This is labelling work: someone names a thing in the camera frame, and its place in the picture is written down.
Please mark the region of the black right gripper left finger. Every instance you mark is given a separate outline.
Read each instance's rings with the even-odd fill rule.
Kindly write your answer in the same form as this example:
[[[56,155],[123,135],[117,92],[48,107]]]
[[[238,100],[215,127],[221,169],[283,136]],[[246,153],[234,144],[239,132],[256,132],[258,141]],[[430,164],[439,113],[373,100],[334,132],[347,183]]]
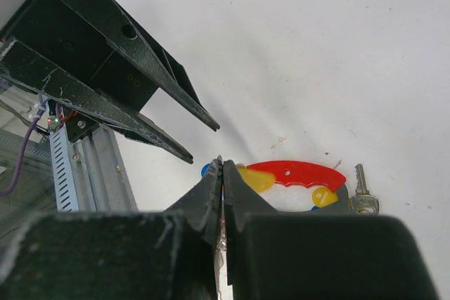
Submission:
[[[1,262],[2,299],[216,299],[223,164],[161,212],[37,214]]]

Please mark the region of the yellow key tag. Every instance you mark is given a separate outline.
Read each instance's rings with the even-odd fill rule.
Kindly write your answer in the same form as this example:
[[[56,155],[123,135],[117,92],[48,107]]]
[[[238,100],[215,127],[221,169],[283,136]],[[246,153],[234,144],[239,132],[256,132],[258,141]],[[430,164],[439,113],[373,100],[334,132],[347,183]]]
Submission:
[[[256,193],[263,193],[276,184],[276,177],[270,172],[249,169],[241,164],[236,167],[245,183]]]

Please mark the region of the yellow tagged silver key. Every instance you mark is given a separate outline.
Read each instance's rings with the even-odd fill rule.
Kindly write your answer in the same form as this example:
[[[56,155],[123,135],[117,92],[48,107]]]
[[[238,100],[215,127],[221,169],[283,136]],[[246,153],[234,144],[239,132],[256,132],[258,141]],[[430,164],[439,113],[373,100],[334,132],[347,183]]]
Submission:
[[[357,164],[355,171],[356,190],[354,195],[349,196],[345,184],[335,192],[325,186],[318,187],[311,195],[314,204],[311,211],[317,211],[317,214],[378,215],[380,203],[366,185],[363,165]]]

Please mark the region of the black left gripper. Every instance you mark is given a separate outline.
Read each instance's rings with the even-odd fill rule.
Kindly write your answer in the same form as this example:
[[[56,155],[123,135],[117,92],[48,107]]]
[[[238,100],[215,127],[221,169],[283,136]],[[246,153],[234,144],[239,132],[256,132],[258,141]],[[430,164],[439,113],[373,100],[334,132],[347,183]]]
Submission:
[[[1,28],[1,38],[10,37],[17,40],[1,46],[2,77],[135,133],[189,164],[189,151],[135,110],[158,86],[212,130],[220,129],[183,65],[116,0],[25,0]]]

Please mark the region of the blue key tag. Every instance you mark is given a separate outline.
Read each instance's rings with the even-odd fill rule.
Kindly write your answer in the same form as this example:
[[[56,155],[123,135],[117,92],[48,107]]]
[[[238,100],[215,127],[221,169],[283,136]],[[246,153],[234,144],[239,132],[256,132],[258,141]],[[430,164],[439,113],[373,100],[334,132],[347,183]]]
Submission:
[[[201,169],[201,176],[205,176],[205,174],[207,173],[208,169],[210,167],[210,164],[206,164],[202,169]]]

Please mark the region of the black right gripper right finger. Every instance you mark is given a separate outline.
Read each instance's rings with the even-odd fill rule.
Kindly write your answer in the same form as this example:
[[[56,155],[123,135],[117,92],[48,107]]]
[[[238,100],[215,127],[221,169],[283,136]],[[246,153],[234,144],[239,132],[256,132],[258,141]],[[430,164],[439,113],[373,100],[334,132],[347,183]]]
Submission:
[[[235,299],[437,299],[410,230],[391,216],[283,212],[223,165],[227,282]]]

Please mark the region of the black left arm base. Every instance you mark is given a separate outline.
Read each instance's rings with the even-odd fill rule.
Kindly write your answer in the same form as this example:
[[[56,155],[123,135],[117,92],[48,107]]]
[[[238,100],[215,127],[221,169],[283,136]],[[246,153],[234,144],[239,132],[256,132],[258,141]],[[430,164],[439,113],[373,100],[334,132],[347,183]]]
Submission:
[[[71,143],[90,136],[99,123],[82,115],[80,112],[64,107],[55,100],[47,101],[48,113],[47,124],[50,132],[57,132],[65,127],[67,138]]]

